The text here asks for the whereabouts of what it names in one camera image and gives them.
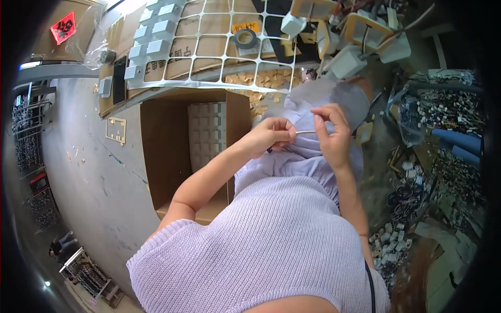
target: lavender knit sweater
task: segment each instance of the lavender knit sweater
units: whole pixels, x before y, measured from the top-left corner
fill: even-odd
[[[209,226],[178,220],[127,262],[148,313],[243,312],[266,301],[314,295],[339,312],[370,312],[360,237],[312,178],[251,183]],[[371,270],[376,312],[389,309]]]

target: pile of cables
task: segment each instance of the pile of cables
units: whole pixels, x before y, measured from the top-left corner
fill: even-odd
[[[423,191],[423,186],[404,183],[388,194],[386,204],[393,208],[391,220],[405,225],[415,217],[422,202]]]

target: woman's left hand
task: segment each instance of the woman's left hand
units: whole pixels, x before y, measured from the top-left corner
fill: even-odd
[[[283,117],[268,117],[248,132],[235,145],[238,145],[252,159],[261,157],[270,147],[280,151],[296,139],[296,128]]]

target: strap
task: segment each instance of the strap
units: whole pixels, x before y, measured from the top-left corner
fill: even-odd
[[[367,275],[369,276],[369,285],[371,286],[371,305],[372,305],[372,313],[376,313],[376,294],[374,293],[374,282],[372,281],[371,270],[365,262],[365,270],[367,271]]]

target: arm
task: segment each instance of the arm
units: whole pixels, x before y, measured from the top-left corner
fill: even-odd
[[[195,220],[196,212],[251,158],[259,158],[272,147],[281,150],[296,138],[296,129],[285,118],[267,118],[240,140],[188,177],[177,189],[169,210],[157,230],[179,219]]]
[[[339,192],[339,212],[357,231],[362,242],[362,253],[367,264],[374,268],[372,251],[369,247],[369,225],[362,200],[357,191],[355,176],[350,168],[349,147],[351,131],[343,110],[338,104],[327,104],[311,109],[315,114],[315,131],[320,150],[334,171]],[[334,134],[328,134],[325,121],[334,124]]]

